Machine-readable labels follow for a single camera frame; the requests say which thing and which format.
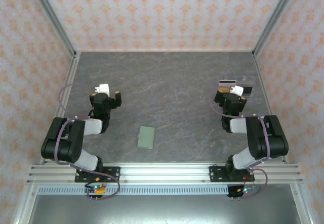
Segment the aluminium mounting rail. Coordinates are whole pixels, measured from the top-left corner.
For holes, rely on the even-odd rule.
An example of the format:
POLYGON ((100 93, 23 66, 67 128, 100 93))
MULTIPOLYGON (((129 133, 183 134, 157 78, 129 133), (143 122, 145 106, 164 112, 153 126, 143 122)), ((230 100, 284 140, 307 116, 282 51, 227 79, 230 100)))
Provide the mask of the aluminium mounting rail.
MULTIPOLYGON (((121 167, 119 181, 126 185, 206 185, 210 181, 211 163, 118 163, 121 167)), ((254 183, 269 184, 302 184, 305 177, 297 164, 270 162, 254 171, 254 183)), ((27 182, 30 184, 72 184, 76 170, 68 166, 53 164, 34 165, 27 182)))

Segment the aluminium table side rail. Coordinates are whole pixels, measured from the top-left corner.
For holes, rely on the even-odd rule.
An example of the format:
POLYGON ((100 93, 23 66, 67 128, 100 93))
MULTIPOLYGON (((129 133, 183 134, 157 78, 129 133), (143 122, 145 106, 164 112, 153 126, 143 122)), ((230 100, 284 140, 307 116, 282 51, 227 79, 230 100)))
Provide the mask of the aluminium table side rail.
POLYGON ((65 105, 67 104, 70 93, 68 88, 74 85, 73 80, 78 61, 79 55, 76 55, 70 65, 66 83, 58 94, 59 113, 57 113, 57 117, 53 119, 40 150, 41 156, 44 159, 53 160, 59 165, 70 165, 72 163, 72 159, 69 157, 69 150, 73 149, 75 146, 77 136, 72 137, 71 141, 62 139, 62 137, 69 132, 69 124, 72 123, 73 120, 76 118, 81 119, 80 116, 76 116, 74 113, 70 114, 73 116, 71 120, 61 117, 67 113, 65 105))
POLYGON ((254 54, 252 54, 252 55, 253 55, 255 67, 256 67, 256 70, 257 70, 257 73, 258 73, 258 77, 259 77, 259 80, 260 80, 260 83, 261 83, 262 92, 263 92, 263 95, 264 95, 264 98, 265 98, 265 101, 266 101, 267 110, 268 110, 269 115, 272 115, 273 113, 272 113, 272 109, 271 109, 269 99, 268 99, 268 96, 267 96, 266 87, 265 87, 265 84, 264 84, 263 79, 262 79, 261 70, 259 68, 256 56, 254 54))

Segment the aluminium frame bar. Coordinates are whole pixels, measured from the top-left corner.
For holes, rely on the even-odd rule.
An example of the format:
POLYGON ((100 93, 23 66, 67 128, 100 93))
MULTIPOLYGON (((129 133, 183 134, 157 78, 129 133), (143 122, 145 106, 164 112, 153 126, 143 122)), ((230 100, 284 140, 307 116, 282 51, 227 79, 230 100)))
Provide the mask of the aluminium frame bar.
POLYGON ((296 205, 299 221, 301 224, 313 224, 311 214, 303 196, 302 185, 298 183, 290 184, 293 199, 296 205))
POLYGON ((38 193, 38 185, 27 185, 23 192, 13 224, 29 224, 38 193))

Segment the aluminium frame post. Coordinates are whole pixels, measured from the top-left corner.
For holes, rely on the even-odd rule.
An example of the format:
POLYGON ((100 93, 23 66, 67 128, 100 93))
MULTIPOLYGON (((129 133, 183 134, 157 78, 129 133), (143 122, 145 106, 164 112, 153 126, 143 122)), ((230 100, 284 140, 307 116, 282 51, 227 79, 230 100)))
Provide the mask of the aluminium frame post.
POLYGON ((61 39, 65 49, 67 50, 68 54, 74 58, 76 55, 76 50, 74 49, 70 39, 68 38, 62 24, 60 23, 56 13, 50 4, 49 0, 38 0, 43 12, 46 14, 47 18, 49 19, 50 23, 52 24, 55 32, 61 39))
POLYGON ((277 22, 279 21, 281 15, 283 14, 286 6, 288 5, 288 3, 290 2, 290 0, 279 0, 273 13, 271 14, 264 30, 262 31, 255 48, 252 50, 252 54, 253 57, 256 59, 263 47, 265 46, 267 40, 269 39, 273 29, 275 28, 277 22))

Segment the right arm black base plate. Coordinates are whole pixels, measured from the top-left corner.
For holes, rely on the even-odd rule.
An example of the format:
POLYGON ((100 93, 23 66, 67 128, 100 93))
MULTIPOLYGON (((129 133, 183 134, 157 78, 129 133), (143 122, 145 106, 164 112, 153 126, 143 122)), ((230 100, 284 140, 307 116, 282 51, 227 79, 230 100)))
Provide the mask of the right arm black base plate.
POLYGON ((229 169, 226 166, 209 167, 209 177, 211 182, 253 182, 254 176, 246 169, 237 170, 235 168, 229 169))

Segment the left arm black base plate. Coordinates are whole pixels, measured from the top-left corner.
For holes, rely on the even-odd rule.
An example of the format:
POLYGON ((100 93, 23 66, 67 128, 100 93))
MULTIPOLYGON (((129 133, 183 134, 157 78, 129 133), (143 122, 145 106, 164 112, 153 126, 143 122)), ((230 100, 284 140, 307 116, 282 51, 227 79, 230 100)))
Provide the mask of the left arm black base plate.
MULTIPOLYGON (((120 177, 120 167, 111 167, 111 166, 103 166, 101 170, 95 170, 97 172, 101 172, 104 174, 108 174, 115 179, 119 180, 120 177)), ((103 176, 101 174, 93 174, 86 171, 80 171, 77 170, 75 174, 74 181, 76 183, 112 183, 114 180, 112 180, 110 177, 103 176)))

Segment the green card holder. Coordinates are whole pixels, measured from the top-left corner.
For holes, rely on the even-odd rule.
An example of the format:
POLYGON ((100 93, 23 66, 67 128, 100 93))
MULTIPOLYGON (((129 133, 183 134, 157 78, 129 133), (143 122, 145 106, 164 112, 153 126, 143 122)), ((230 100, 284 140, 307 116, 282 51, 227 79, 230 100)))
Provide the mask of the green card holder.
POLYGON ((137 148, 152 150, 154 146, 155 128, 141 126, 138 134, 137 148))

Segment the grey metal panel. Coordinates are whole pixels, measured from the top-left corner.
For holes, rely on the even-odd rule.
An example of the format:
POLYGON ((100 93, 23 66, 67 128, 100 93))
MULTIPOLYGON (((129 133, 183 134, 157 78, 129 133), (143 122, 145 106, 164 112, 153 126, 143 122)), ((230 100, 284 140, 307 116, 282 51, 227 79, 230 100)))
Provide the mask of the grey metal panel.
POLYGON ((40 195, 29 224, 300 224, 295 202, 284 193, 231 201, 226 196, 40 195))

